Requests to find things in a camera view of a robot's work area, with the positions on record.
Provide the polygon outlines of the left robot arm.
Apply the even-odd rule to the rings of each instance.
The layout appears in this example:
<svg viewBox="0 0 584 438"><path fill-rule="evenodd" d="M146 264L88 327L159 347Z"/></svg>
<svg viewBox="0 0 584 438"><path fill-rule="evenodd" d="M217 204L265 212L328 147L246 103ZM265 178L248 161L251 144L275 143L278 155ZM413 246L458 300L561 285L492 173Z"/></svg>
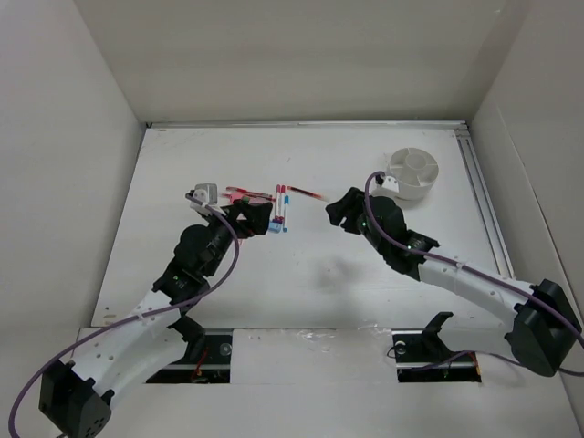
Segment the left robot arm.
<svg viewBox="0 0 584 438"><path fill-rule="evenodd" d="M64 436L97 436L131 390L203 353L205 331L187 313L213 291L208 279L229 247L267 232L272 204L236 201L198 210L204 222L182 231L172 260L131 313L87 337L85 354L42 372L39 410Z"/></svg>

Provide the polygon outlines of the pink highlighter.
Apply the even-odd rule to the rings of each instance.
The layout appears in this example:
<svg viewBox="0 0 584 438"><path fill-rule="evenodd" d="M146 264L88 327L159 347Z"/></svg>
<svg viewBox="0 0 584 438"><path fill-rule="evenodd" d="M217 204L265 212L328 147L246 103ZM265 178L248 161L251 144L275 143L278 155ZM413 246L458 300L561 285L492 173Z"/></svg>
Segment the pink highlighter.
<svg viewBox="0 0 584 438"><path fill-rule="evenodd" d="M234 203L235 201L246 202L248 200L248 197L244 193L239 192L223 193L222 196L227 199L229 203Z"/></svg>

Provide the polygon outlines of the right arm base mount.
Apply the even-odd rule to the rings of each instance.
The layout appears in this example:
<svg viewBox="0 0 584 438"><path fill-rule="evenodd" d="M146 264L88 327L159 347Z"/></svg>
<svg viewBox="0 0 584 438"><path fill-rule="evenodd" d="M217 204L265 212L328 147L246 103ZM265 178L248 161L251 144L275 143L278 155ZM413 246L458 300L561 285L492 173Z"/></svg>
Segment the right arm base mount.
<svg viewBox="0 0 584 438"><path fill-rule="evenodd" d="M386 356L395 360L399 383L475 382L482 377L473 352L449 350L439 334L452 312L439 312L424 328L391 331Z"/></svg>

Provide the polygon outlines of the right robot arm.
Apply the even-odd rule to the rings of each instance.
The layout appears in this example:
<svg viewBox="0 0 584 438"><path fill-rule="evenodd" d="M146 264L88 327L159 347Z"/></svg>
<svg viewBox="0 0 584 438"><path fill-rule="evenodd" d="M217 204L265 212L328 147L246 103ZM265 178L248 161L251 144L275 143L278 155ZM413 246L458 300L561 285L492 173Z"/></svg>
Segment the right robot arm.
<svg viewBox="0 0 584 438"><path fill-rule="evenodd" d="M364 236L397 273L449 291L497 319L492 328L465 328L453 312L439 312L423 330L422 348L430 358L480 350L552 377L574 345L583 342L582 327L558 284L505 278L448 255L436 240L408 228L392 199L351 188L326 212L332 225Z"/></svg>

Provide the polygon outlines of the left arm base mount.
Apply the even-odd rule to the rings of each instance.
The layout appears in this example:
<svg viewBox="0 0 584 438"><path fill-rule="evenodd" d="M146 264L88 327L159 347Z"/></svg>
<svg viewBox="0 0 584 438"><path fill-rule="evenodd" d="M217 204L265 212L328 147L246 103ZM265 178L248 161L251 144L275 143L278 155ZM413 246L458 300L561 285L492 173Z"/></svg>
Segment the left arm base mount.
<svg viewBox="0 0 584 438"><path fill-rule="evenodd" d="M227 384L231 376L233 331L208 330L180 359L146 380L149 384Z"/></svg>

